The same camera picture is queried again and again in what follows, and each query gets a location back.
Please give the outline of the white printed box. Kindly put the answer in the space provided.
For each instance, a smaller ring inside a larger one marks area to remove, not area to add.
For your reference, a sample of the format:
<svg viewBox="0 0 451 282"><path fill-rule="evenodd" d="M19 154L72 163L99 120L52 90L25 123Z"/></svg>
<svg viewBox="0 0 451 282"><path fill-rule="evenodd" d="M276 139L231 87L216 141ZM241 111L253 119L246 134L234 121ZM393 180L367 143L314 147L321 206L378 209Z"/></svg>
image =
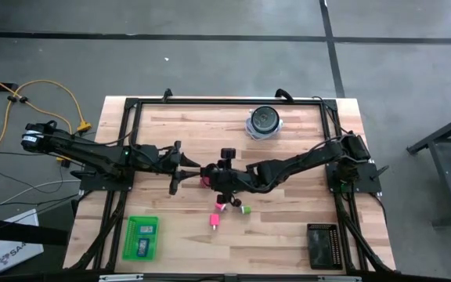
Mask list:
<svg viewBox="0 0 451 282"><path fill-rule="evenodd" d="M36 209L6 219L24 225L39 226ZM42 244L0 240L0 273L44 252Z"/></svg>

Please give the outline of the blue card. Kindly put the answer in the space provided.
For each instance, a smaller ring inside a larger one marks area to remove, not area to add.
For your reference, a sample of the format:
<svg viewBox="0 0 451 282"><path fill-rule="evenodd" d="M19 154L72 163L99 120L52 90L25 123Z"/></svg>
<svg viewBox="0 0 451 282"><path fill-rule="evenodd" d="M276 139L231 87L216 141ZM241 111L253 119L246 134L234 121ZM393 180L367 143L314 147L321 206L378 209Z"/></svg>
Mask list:
<svg viewBox="0 0 451 282"><path fill-rule="evenodd" d="M137 256L145 258L148 255L150 248L150 240L148 238L140 238L137 248Z"/></svg>

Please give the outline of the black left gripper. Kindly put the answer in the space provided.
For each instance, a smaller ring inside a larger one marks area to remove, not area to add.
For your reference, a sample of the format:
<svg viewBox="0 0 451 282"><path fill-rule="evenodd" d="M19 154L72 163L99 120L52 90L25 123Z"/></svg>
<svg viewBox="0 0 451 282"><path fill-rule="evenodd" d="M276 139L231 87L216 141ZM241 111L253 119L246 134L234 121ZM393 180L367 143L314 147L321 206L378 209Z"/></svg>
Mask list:
<svg viewBox="0 0 451 282"><path fill-rule="evenodd" d="M179 166L200 168L201 165L195 161L190 160L184 153L180 152L182 142L175 141L173 146L166 146L161 148L164 154L160 157L158 164L164 174L171 176L171 182L169 186L169 194L176 195L179 187L179 183L185 179L189 179L195 176L200 176L200 172L191 172L180 170Z"/></svg>

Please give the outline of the green plastic basket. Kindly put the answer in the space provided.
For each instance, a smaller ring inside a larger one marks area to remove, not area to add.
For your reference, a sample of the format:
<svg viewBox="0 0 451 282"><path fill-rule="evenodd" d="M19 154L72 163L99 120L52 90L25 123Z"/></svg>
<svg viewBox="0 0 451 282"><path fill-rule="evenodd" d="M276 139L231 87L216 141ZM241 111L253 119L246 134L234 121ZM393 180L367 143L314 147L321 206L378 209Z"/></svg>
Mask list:
<svg viewBox="0 0 451 282"><path fill-rule="evenodd" d="M153 225L154 233L150 235L139 234L140 225ZM159 218L156 216L129 216L122 259L126 261L153 261L157 252L158 230ZM150 240L150 248L148 255L145 258L137 256L137 248L140 238L148 238Z"/></svg>

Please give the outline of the black metal table frame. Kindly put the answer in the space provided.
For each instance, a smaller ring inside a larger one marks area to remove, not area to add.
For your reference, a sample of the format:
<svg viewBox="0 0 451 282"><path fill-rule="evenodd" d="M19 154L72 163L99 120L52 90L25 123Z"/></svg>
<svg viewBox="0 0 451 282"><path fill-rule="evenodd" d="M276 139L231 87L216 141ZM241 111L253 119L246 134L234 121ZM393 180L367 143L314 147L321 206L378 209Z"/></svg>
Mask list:
<svg viewBox="0 0 451 282"><path fill-rule="evenodd" d="M244 124L263 103L262 98L178 97L171 105L146 105L138 141L158 146L180 141L185 155L202 165L216 162L222 148L232 147L234 167L244 169L302 154L334 132L331 123L322 122L319 108L300 98L294 105L276 106L283 120L278 135L255 141ZM183 181L175 195L168 186L165 175L135 176L124 213L158 217L157 253L150 262L119 258L117 272L309 274L306 226L337 220L323 167L293 175L271 193L241 194L251 213L227 208L217 227L209 221L215 194L199 179Z"/></svg>

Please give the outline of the black plastic tray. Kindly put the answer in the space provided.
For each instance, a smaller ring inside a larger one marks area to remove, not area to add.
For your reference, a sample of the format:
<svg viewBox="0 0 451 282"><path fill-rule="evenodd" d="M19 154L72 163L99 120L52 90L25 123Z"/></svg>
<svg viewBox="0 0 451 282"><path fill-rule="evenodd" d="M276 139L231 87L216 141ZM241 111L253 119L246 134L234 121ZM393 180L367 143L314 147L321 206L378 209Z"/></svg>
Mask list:
<svg viewBox="0 0 451 282"><path fill-rule="evenodd" d="M343 270L336 225L309 223L307 238L309 264L312 269Z"/></svg>

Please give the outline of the black rail with silver brackets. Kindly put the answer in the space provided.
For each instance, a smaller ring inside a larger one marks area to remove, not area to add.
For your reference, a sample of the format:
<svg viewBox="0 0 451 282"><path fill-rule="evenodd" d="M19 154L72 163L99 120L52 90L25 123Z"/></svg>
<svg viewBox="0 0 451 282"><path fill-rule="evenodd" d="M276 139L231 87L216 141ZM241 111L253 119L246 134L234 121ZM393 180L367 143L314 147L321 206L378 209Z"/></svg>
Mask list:
<svg viewBox="0 0 451 282"><path fill-rule="evenodd" d="M107 269L65 269L0 276L0 282L451 282L448 278L356 270L344 274L114 273Z"/></svg>

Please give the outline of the white crumpled wrapper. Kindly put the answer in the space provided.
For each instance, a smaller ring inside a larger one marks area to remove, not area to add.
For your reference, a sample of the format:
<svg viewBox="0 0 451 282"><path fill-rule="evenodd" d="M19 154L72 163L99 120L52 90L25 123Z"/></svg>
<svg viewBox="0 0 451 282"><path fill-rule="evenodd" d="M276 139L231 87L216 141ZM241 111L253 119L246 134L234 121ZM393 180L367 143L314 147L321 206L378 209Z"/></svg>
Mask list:
<svg viewBox="0 0 451 282"><path fill-rule="evenodd" d="M282 121L282 120L279 120L279 124L277 125L277 127L275 128L275 130L274 130L273 132L270 132L270 133L260 133L260 132L257 132L257 131L254 130L254 126L253 126L252 118L251 118L251 117L249 117L249 118L246 120L246 124L245 124L245 130L246 130L246 133L247 133L253 140L256 140L256 141L263 140L263 139L269 139L269 138L275 136L278 132L281 131L282 127L283 127L283 121Z"/></svg>

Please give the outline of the black slanted bar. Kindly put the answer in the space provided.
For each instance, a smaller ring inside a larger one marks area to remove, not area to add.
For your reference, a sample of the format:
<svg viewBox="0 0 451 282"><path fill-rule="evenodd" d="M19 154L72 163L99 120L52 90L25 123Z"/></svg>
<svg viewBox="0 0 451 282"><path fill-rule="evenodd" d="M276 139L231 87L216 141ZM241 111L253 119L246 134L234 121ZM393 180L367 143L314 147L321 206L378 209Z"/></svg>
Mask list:
<svg viewBox="0 0 451 282"><path fill-rule="evenodd" d="M73 219L68 215L39 215L37 226L0 220L0 240L65 246L68 244L72 225Z"/></svg>

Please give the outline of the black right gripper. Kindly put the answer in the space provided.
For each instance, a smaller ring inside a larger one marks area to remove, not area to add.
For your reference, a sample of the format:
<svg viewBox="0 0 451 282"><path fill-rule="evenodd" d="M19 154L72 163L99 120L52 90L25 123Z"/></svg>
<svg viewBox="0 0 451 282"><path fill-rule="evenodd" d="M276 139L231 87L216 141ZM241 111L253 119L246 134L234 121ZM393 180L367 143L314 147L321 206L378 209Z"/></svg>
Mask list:
<svg viewBox="0 0 451 282"><path fill-rule="evenodd" d="M239 171L232 167L232 160L236 157L234 148L222 148L220 159L216 164L208 164L204 167L204 177L209 177L210 186L205 188L217 192L216 203L232 204L234 199L239 199L236 194L242 191Z"/></svg>

